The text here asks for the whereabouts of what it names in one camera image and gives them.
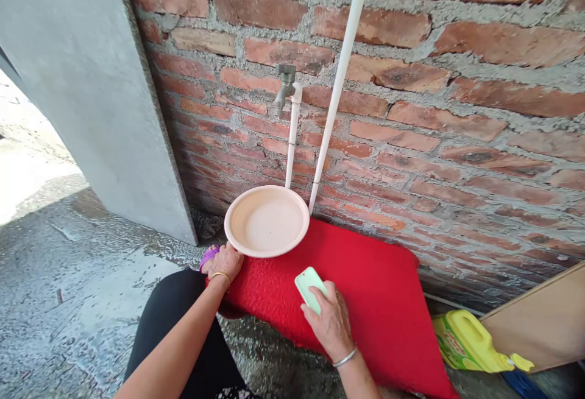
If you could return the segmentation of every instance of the black pants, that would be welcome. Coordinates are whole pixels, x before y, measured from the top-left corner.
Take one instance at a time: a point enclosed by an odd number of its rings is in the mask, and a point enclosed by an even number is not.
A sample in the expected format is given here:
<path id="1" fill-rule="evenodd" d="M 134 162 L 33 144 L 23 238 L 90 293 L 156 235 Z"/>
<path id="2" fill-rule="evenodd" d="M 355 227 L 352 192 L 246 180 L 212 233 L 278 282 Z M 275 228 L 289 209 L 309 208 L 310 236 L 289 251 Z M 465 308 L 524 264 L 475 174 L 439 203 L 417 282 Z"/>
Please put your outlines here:
<path id="1" fill-rule="evenodd" d="M 154 288 L 140 317 L 124 380 L 195 303 L 205 289 L 205 277 L 187 268 L 165 277 Z M 225 343 L 218 320 L 213 319 L 181 398 L 211 399 L 226 387 L 245 389 L 246 384 Z"/>

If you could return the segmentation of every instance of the water tap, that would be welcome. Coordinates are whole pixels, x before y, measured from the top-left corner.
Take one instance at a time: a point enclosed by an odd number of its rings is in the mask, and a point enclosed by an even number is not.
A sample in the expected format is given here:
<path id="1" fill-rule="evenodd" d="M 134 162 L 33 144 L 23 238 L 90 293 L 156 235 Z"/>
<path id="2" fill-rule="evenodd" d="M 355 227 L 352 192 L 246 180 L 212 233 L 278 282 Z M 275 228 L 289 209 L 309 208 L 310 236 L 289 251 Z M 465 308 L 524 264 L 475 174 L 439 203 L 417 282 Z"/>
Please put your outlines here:
<path id="1" fill-rule="evenodd" d="M 286 98 L 294 94 L 294 75 L 297 68 L 290 64 L 276 64 L 276 74 L 280 76 L 280 90 L 274 99 L 274 105 L 278 107 L 278 115 L 285 106 Z"/>

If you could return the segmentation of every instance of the red mat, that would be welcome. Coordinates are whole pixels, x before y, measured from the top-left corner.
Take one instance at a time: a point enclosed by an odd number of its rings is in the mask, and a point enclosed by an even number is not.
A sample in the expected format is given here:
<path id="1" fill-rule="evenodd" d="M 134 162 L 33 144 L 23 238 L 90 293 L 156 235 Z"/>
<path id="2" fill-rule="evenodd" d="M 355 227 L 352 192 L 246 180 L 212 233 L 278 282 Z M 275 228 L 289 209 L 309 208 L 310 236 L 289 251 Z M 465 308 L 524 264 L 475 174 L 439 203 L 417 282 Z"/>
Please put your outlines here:
<path id="1" fill-rule="evenodd" d="M 294 278 L 313 266 L 343 294 L 357 341 L 378 384 L 455 399 L 416 272 L 417 258 L 389 245 L 311 219 L 289 253 L 246 258 L 228 294 L 231 304 L 266 321 L 296 345 L 324 353 L 307 324 Z"/>

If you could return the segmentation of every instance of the white pipe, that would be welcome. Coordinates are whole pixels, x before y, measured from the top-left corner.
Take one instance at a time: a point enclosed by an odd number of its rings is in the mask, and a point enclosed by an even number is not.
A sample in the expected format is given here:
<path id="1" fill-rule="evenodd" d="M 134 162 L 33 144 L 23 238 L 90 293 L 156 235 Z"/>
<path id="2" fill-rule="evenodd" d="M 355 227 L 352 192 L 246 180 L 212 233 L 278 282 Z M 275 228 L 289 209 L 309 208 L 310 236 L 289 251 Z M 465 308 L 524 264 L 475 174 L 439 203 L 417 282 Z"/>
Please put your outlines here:
<path id="1" fill-rule="evenodd" d="M 291 96 L 291 131 L 288 136 L 288 156 L 286 158 L 285 187 L 291 188 L 293 180 L 294 146 L 297 143 L 297 124 L 299 122 L 300 101 L 303 97 L 303 87 L 298 82 L 293 82 L 294 94 Z"/>
<path id="2" fill-rule="evenodd" d="M 427 294 L 426 292 L 423 292 L 423 294 L 425 295 L 426 298 L 430 298 L 431 300 L 442 303 L 443 305 L 451 306 L 452 308 L 456 308 L 456 309 L 465 309 L 466 311 L 471 312 L 476 317 L 483 317 L 485 315 L 485 313 L 483 313 L 483 312 L 479 312 L 479 311 L 476 311 L 475 309 L 471 309 L 471 308 L 466 308 L 465 306 L 460 305 L 459 303 L 451 302 L 450 300 L 446 300 L 442 297 L 437 297 L 436 295 Z"/>
<path id="3" fill-rule="evenodd" d="M 360 22 L 361 10 L 363 7 L 364 0 L 352 0 L 352 6 L 349 10 L 349 17 L 347 19 L 346 34 L 343 37 L 343 45 L 341 46 L 341 53 L 339 54 L 339 63 L 337 66 L 337 74 L 335 75 L 335 83 L 333 84 L 333 92 L 331 93 L 327 122 L 325 123 L 325 130 L 323 131 L 323 141 L 321 142 L 321 149 L 319 150 L 319 159 L 317 161 L 315 179 L 313 180 L 313 189 L 311 190 L 311 200 L 309 201 L 309 214 L 313 214 L 313 208 L 315 207 L 315 198 L 317 197 L 319 182 L 321 181 L 321 174 L 323 172 L 323 165 L 325 164 L 325 158 L 327 157 L 327 148 L 329 147 L 329 140 L 331 138 L 331 132 L 333 131 L 333 124 L 335 123 L 335 114 L 337 114 L 341 89 L 343 88 L 343 82 L 346 79 L 347 66 L 349 65 L 349 58 L 352 56 L 353 41 L 355 40 L 355 33 L 358 30 L 358 23 Z"/>

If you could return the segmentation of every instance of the hand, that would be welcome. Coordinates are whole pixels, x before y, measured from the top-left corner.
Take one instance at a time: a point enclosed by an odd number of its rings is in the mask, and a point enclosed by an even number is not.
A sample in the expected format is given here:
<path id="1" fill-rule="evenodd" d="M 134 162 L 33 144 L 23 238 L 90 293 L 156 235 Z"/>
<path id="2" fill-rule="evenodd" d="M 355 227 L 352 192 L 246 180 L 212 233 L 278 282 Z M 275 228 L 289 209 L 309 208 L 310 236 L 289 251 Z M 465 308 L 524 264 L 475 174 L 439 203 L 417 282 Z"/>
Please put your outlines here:
<path id="1" fill-rule="evenodd" d="M 306 304 L 300 308 L 313 333 L 331 358 L 331 361 L 338 362 L 345 358 L 355 348 L 352 338 L 352 330 L 349 325 L 349 313 L 345 300 L 335 288 L 332 281 L 324 282 L 327 288 L 327 296 L 315 286 L 310 286 L 309 291 L 317 298 L 321 307 L 321 314 L 317 315 Z"/>
<path id="2" fill-rule="evenodd" d="M 228 242 L 226 245 L 222 245 L 219 248 L 219 253 L 211 260 L 208 260 L 209 268 L 207 274 L 212 276 L 213 273 L 222 272 L 226 273 L 230 277 L 230 281 L 238 275 L 242 269 L 242 263 L 244 263 L 244 255 L 239 253 L 232 245 Z"/>

